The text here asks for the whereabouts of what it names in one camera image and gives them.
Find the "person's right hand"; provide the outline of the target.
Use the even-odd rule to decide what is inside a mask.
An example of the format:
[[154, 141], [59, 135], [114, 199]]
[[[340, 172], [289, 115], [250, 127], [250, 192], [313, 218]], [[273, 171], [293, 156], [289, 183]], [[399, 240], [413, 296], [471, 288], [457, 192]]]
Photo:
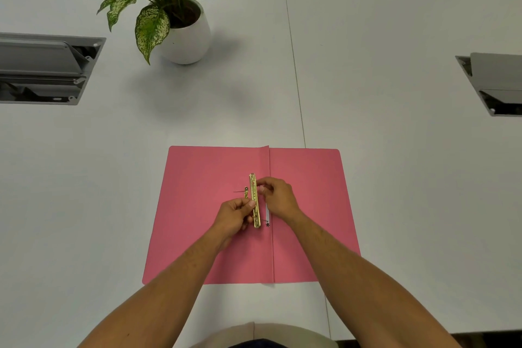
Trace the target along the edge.
[[282, 198], [272, 197], [264, 199], [270, 213], [275, 214], [290, 227], [292, 227], [292, 225], [298, 221], [303, 214], [297, 203], [291, 185], [285, 181], [284, 196]]

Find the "person's left hand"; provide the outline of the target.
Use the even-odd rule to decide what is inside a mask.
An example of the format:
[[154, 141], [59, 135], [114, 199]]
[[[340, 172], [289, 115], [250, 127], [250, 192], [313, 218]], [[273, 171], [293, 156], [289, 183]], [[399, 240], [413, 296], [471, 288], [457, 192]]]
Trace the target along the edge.
[[238, 199], [224, 202], [217, 213], [211, 230], [219, 237], [221, 246], [228, 245], [230, 240], [239, 231], [245, 230], [253, 223], [252, 212], [241, 212], [238, 210]]

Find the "gold metal fastener bar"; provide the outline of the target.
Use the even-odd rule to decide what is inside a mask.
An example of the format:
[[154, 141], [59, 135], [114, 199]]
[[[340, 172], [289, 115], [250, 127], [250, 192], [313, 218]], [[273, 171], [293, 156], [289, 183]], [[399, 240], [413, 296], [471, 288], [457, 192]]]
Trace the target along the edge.
[[260, 218], [260, 211], [259, 211], [256, 175], [254, 173], [251, 173], [249, 178], [250, 178], [251, 200], [255, 202], [255, 207], [253, 209], [253, 225], [255, 228], [260, 228], [261, 227], [261, 218]]

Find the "person's right forearm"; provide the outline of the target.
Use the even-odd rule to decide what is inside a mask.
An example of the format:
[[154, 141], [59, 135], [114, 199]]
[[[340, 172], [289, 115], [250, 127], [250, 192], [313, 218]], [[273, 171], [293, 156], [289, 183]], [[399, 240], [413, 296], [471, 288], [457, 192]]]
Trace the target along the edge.
[[461, 348], [415, 297], [299, 208], [280, 211], [330, 305], [361, 348]]

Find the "person's left forearm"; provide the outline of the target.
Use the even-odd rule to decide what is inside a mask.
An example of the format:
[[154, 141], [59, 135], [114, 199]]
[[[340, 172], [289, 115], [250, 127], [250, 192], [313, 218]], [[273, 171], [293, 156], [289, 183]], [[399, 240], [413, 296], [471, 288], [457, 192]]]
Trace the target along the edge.
[[78, 348], [173, 348], [219, 252], [234, 235], [214, 225], [104, 318]]

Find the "pink paper file folder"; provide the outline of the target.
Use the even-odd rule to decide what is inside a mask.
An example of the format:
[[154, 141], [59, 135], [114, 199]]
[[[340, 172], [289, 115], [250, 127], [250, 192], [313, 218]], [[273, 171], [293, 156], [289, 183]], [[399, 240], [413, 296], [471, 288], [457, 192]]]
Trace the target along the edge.
[[[292, 186], [301, 210], [360, 254], [341, 155], [328, 148], [169, 148], [142, 283], [147, 284], [212, 225], [222, 203], [250, 186], [250, 174]], [[316, 282], [296, 236], [259, 200], [260, 227], [238, 233], [205, 284]]]

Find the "white round plant pot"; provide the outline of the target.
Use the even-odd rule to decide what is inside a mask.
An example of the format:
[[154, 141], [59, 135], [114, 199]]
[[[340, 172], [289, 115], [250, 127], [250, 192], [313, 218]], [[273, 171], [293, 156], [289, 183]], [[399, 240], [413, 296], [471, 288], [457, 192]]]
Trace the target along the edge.
[[198, 1], [190, 1], [189, 7], [196, 20], [181, 28], [171, 28], [167, 37], [156, 47], [167, 61], [178, 65], [190, 65], [200, 61], [209, 50], [212, 34], [207, 15]]

